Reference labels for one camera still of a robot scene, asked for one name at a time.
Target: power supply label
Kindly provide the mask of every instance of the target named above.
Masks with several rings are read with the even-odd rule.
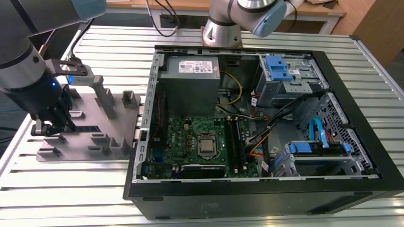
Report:
[[[180,61],[179,72],[184,73],[212,73],[211,61]]]

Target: sticker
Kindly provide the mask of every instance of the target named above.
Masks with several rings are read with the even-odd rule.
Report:
[[[273,147],[272,150],[269,151],[269,154],[277,154],[277,152],[279,152],[279,148]]]
[[[343,16],[343,13],[328,13],[329,16]]]
[[[211,61],[180,61],[179,72],[185,73],[212,73]]]
[[[257,99],[256,99],[256,98],[252,98],[252,99],[251,99],[251,105],[252,105],[252,106],[257,106]]]
[[[289,73],[291,73],[291,74],[299,74],[299,75],[300,75],[299,70],[289,70]]]
[[[267,172],[269,171],[269,166],[264,161],[261,162],[261,167]]]

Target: aluminum table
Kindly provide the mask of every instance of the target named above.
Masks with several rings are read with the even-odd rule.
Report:
[[[348,36],[243,33],[244,47],[325,51],[385,149],[404,172],[404,92],[360,41]],[[113,93],[144,94],[156,44],[200,45],[196,29],[164,38],[152,28],[92,26],[76,55]],[[91,89],[79,87],[79,92]],[[124,201],[127,161],[39,163],[41,137],[25,118],[0,160],[0,226],[404,226],[404,193],[333,215],[148,221]]]

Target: table leg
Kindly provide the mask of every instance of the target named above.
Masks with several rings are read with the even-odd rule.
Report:
[[[153,19],[155,19],[156,27],[161,28],[161,20],[160,20],[161,10],[152,9],[151,12],[152,12],[152,16],[153,16]]]
[[[339,22],[340,17],[329,17],[329,19],[324,22],[323,28],[319,34],[329,35],[333,32],[333,28],[336,23]]]

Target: blue plastic latch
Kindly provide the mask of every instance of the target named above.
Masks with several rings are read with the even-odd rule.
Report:
[[[344,149],[345,149],[347,154],[349,155],[351,152],[352,152],[349,143],[343,143],[343,147],[344,147]]]
[[[280,162],[280,160],[283,160],[283,156],[277,156],[275,162],[273,162],[273,167],[277,165],[277,163]]]
[[[68,84],[71,85],[73,83],[73,76],[68,75]]]
[[[291,153],[295,154],[296,153],[296,147],[293,144],[289,144],[289,150],[291,150]]]
[[[309,143],[292,143],[289,144],[289,148],[291,146],[293,147],[295,149],[295,152],[292,152],[291,150],[291,153],[299,153],[299,154],[308,154],[308,153],[312,153],[312,150],[311,150],[311,147],[309,147]]]
[[[265,56],[267,69],[271,72],[271,80],[292,81],[293,77],[288,72],[288,65],[280,56]]]

